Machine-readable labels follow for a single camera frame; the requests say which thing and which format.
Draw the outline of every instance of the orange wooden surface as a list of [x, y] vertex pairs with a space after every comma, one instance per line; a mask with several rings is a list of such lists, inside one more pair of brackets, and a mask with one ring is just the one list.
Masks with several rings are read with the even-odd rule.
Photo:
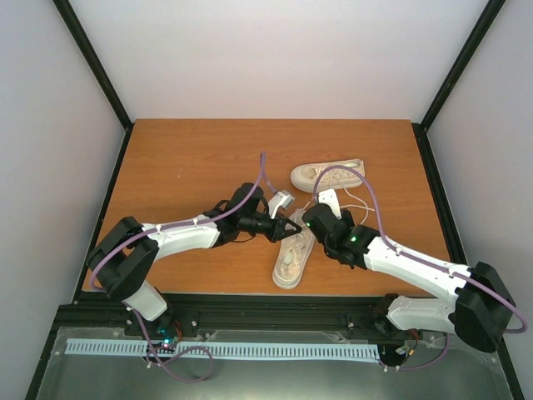
[[[260, 151], [266, 152], [271, 181], [295, 194], [298, 207], [311, 195], [291, 185], [294, 167], [361, 158], [387, 235], [447, 258], [411, 123], [397, 120], [137, 120], [100, 238], [126, 216], [140, 223], [168, 223], [211, 209], [256, 179]], [[262, 187], [270, 196], [267, 186]], [[364, 186], [351, 192], [371, 203]], [[339, 198], [341, 204], [355, 202], [343, 192]], [[364, 210], [350, 209], [361, 221]], [[376, 228], [373, 214], [366, 225]], [[243, 244], [179, 253], [155, 263], [148, 280], [162, 292], [176, 293], [423, 293], [385, 274], [352, 271], [327, 258], [318, 243], [299, 286], [280, 289], [271, 278], [279, 246], [256, 237]]]

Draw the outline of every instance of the black metal frame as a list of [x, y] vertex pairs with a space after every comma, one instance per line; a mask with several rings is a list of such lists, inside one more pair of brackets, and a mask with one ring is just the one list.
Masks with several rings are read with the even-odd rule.
[[[125, 129], [117, 163], [92, 235], [90, 251], [97, 243], [97, 237], [111, 199], [112, 190], [132, 135], [133, 123], [127, 115], [69, 1], [53, 0], [53, 2]], [[420, 123], [412, 124], [442, 232], [446, 240], [448, 253], [454, 263], [465, 263], [466, 257], [451, 215], [433, 152], [431, 151], [427, 132], [505, 2], [505, 0], [488, 1], [423, 120]], [[57, 330], [60, 327], [127, 328], [125, 323], [127, 311], [122, 305], [111, 302], [101, 293], [82, 292], [81, 288], [86, 272], [87, 269], [84, 268], [80, 275], [72, 304], [60, 306], [57, 311], [41, 360], [28, 390], [27, 400], [34, 399], [37, 396], [40, 382], [47, 366], [47, 360], [50, 356]], [[351, 338], [366, 338], [374, 343], [379, 343], [381, 340], [375, 333], [368, 332], [364, 326], [355, 327], [355, 330], [348, 327], [350, 321], [358, 320], [358, 318], [361, 320], [361, 316], [364, 317], [371, 313], [371, 310], [379, 302], [380, 297], [270, 297], [192, 294], [167, 294], [166, 297], [174, 307], [180, 307], [186, 313], [194, 316], [197, 320], [195, 329], [320, 330], [344, 333]], [[506, 344], [503, 341], [498, 353], [513, 397], [515, 399], [523, 399], [524, 395], [507, 352]]]

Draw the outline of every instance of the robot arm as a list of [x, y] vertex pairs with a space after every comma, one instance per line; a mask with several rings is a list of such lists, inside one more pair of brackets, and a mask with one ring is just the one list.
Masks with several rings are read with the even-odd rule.
[[[233, 214], [215, 222], [202, 223], [234, 208], [251, 191], [252, 186], [251, 183], [244, 183], [231, 200], [219, 202], [212, 210], [196, 216], [188, 224], [171, 222], [162, 226], [141, 224], [133, 217], [123, 218], [89, 253], [87, 265], [94, 270], [111, 250], [132, 236], [143, 231], [154, 231], [128, 246], [131, 250], [129, 254], [121, 251], [112, 257], [97, 273], [97, 279], [111, 299], [136, 309], [159, 330], [171, 331], [172, 310], [158, 290], [146, 280], [155, 261], [194, 248], [215, 248], [231, 243], [240, 232], [252, 236], [260, 233], [272, 243], [301, 232], [300, 226], [278, 212], [280, 208], [288, 208], [294, 197], [283, 191], [267, 202], [260, 187]], [[264, 206], [262, 212], [257, 211], [259, 203]]]
[[[456, 333], [465, 343], [483, 352], [492, 353], [497, 349], [511, 320], [511, 310], [478, 287], [452, 275], [461, 273], [472, 278], [514, 305], [493, 267], [479, 262], [470, 268], [438, 260], [387, 238], [393, 245], [391, 248], [377, 230], [363, 225], [355, 226], [350, 212], [340, 211], [335, 193], [333, 196], [320, 193], [319, 203], [303, 215], [303, 221], [324, 246], [329, 258], [352, 269], [359, 267], [387, 273], [435, 296], [385, 296], [377, 309], [386, 317], [388, 330], [414, 328]], [[446, 272], [414, 261], [406, 257], [406, 253], [445, 268]]]

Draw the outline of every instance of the white wall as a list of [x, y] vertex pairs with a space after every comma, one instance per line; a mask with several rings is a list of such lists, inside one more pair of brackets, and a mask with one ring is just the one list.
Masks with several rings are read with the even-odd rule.
[[51, 1], [0, 5], [0, 390], [69, 303], [122, 132]]
[[[506, 3], [430, 130], [469, 262], [497, 268], [530, 323], [532, 15], [530, 0]], [[506, 341], [526, 398], [533, 398], [533, 330]]]
[[134, 118], [419, 122], [486, 0], [72, 0]]

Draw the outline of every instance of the sneaker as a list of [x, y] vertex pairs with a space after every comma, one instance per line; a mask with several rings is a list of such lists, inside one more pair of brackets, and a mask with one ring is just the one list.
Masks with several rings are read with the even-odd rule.
[[[363, 177], [365, 176], [365, 165], [360, 159], [345, 160], [345, 161], [335, 161], [335, 162], [321, 162], [318, 164], [304, 164], [300, 167], [296, 167], [291, 172], [291, 182], [298, 189], [303, 192], [313, 193], [313, 187], [315, 186], [315, 181], [318, 175], [325, 168], [330, 167], [331, 165], [345, 165], [347, 167], [353, 168], [358, 171]], [[326, 172], [326, 175], [321, 179], [318, 184], [318, 192], [326, 190], [329, 188], [332, 189], [342, 189], [342, 188], [354, 188], [362, 184], [361, 179], [359, 179], [355, 174], [345, 171], [343, 169], [334, 169], [332, 171]]]
[[301, 226], [301, 232], [281, 241], [280, 254], [272, 272], [274, 283], [282, 289], [293, 289], [300, 283], [303, 269], [315, 244], [315, 236], [301, 217], [305, 210], [297, 209], [290, 219]]

